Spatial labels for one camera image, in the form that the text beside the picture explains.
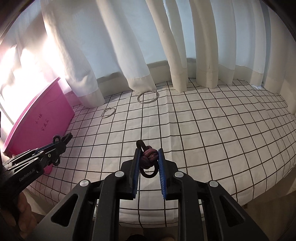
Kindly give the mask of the person left hand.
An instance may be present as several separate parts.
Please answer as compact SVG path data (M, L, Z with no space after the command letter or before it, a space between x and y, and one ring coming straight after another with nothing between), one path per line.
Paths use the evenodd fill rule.
M13 210L17 210L16 215L13 215L8 208L1 208L1 215L4 218L4 222L11 230L13 238L26 240L37 226L37 220L23 192L18 195L18 202Z

